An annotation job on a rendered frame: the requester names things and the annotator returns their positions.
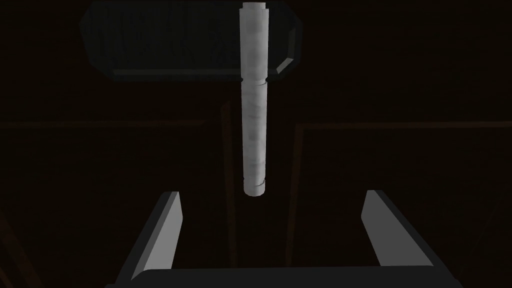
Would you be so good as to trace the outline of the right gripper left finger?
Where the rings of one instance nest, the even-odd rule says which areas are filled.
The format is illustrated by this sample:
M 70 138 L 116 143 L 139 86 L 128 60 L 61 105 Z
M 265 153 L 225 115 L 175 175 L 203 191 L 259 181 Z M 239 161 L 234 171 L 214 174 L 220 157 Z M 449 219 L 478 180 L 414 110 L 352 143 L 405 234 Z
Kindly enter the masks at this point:
M 148 217 L 116 281 L 131 281 L 148 270 L 171 269 L 182 223 L 179 192 L 164 192 Z

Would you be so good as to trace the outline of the dark grey octagonal panel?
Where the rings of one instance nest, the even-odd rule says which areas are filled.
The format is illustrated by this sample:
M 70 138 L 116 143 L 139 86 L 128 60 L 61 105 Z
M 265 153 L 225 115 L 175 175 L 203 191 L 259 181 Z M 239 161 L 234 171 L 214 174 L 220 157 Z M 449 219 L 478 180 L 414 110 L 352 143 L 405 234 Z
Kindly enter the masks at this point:
M 241 1 L 101 0 L 79 27 L 89 63 L 116 82 L 240 82 Z

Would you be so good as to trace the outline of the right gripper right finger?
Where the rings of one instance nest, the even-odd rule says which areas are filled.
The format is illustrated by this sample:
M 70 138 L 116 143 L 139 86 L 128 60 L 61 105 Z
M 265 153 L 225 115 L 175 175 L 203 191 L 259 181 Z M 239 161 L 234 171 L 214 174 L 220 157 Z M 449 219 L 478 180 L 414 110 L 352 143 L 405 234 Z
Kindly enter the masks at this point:
M 361 221 L 380 266 L 433 265 L 376 190 L 366 192 Z

